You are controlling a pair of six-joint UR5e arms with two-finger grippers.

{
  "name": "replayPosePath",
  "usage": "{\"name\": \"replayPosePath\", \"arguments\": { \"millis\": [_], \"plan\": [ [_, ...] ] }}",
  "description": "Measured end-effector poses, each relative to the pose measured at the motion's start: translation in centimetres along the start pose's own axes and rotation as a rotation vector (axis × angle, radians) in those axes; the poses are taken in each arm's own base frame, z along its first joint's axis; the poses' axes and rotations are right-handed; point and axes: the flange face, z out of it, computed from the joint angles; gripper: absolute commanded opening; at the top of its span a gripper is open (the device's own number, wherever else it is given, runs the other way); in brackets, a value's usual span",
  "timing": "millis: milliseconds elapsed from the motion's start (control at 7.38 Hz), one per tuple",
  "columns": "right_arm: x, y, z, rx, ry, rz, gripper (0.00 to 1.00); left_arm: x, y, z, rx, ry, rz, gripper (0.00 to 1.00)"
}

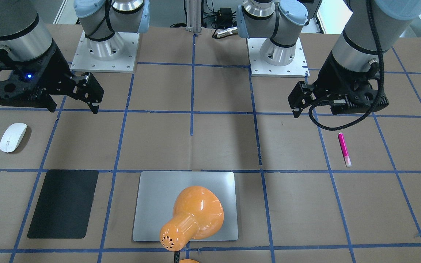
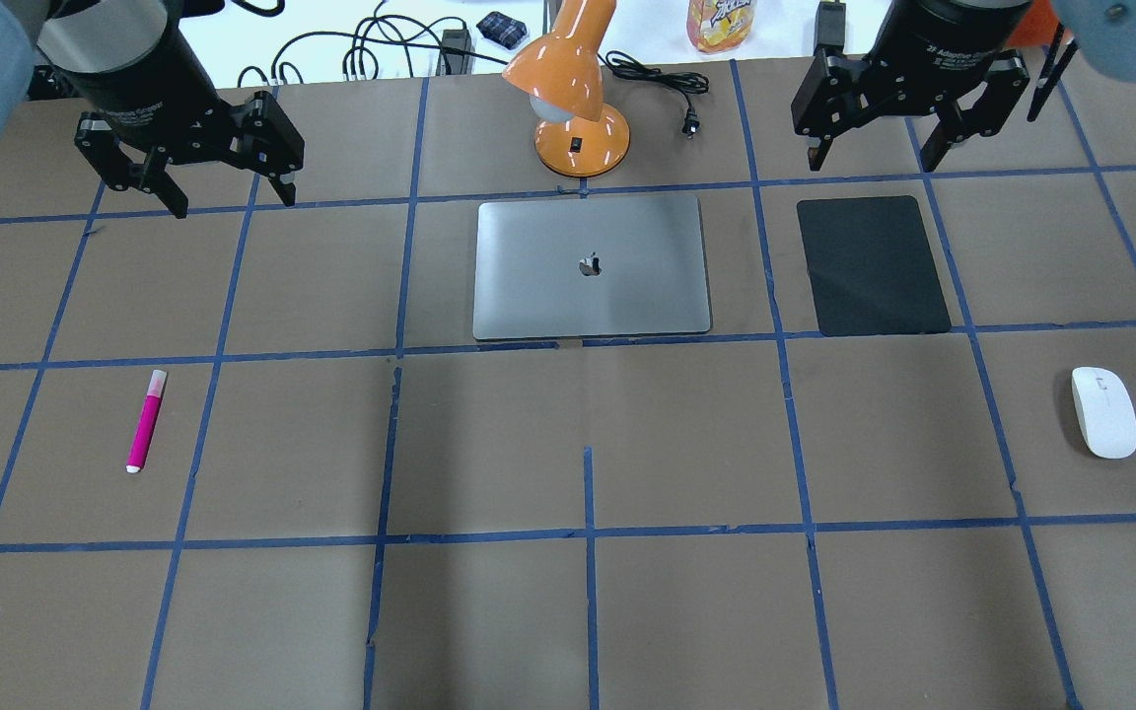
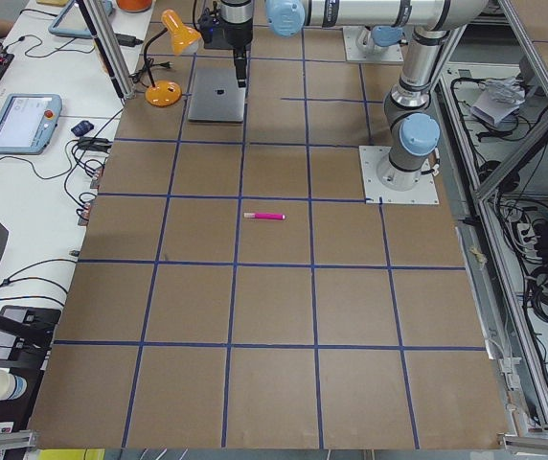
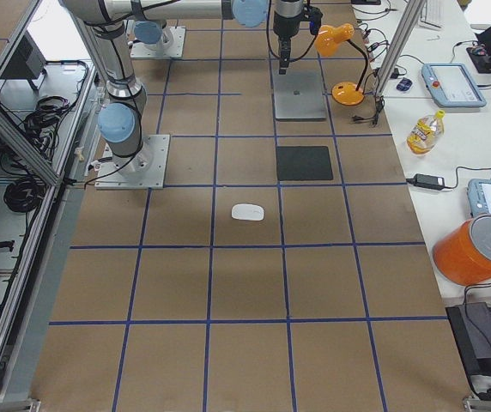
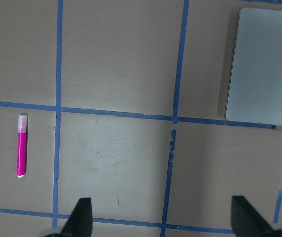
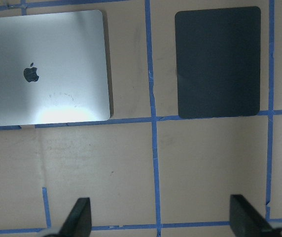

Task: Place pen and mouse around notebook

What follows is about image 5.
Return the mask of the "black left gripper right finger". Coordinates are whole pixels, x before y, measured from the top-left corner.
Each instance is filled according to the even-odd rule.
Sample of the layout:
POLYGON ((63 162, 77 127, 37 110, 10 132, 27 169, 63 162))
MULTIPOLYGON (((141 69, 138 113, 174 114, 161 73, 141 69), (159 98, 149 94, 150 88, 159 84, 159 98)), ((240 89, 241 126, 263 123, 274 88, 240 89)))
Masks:
POLYGON ((279 236, 244 196, 231 198, 231 228, 237 237, 279 236))

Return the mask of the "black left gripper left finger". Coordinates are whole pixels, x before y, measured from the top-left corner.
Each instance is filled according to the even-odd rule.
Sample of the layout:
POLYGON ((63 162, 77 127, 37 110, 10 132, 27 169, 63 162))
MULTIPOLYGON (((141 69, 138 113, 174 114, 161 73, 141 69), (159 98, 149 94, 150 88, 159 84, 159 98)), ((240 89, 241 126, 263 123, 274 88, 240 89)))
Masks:
POLYGON ((61 237, 90 237, 93 230, 91 198, 80 198, 60 232, 61 237))

